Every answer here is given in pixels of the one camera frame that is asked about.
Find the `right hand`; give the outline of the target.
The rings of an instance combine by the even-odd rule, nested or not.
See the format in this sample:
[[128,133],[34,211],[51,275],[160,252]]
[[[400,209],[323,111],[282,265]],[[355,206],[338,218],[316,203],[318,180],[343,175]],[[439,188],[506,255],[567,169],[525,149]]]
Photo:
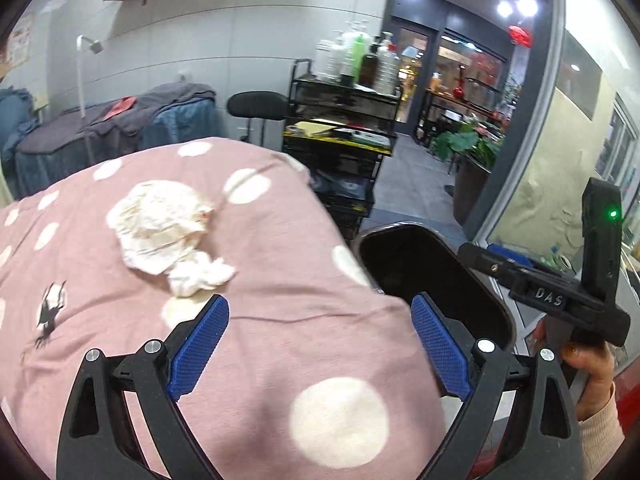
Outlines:
[[570,367],[588,375],[582,395],[576,404],[576,416],[584,422],[598,414],[611,399],[614,382],[615,361],[604,341],[584,344],[569,341],[562,345],[563,361]]

